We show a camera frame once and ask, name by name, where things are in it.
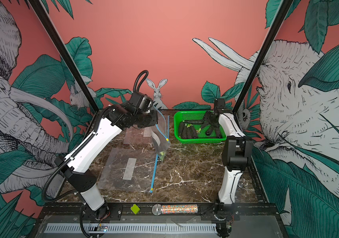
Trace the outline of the dark purple eggplant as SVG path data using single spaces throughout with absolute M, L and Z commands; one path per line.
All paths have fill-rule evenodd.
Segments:
M 163 161 L 164 157 L 166 155 L 165 146 L 166 146 L 167 141 L 166 141 L 165 137 L 162 136 L 161 134 L 157 135 L 157 134 L 153 133 L 152 138 L 153 138 L 153 143 L 154 143 L 154 148 L 155 148 L 156 154 L 158 155 L 159 160 Z

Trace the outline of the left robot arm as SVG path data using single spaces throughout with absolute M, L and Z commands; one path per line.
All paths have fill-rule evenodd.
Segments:
M 89 167 L 98 154 L 123 130 L 132 126 L 147 128 L 157 124 L 158 114 L 152 110 L 153 100 L 140 92 L 133 92 L 130 100 L 102 110 L 94 121 L 93 130 L 73 151 L 56 164 L 69 183 L 79 192 L 93 211 L 107 207 L 96 186 L 97 178 Z

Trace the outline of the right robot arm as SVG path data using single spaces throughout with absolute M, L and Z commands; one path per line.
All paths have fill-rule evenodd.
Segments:
M 253 142 L 243 133 L 236 115 L 226 108 L 223 98 L 215 99 L 213 111 L 207 114 L 212 125 L 219 125 L 227 136 L 222 152 L 224 178 L 218 198 L 221 203 L 233 204 L 239 180 L 250 164 Z

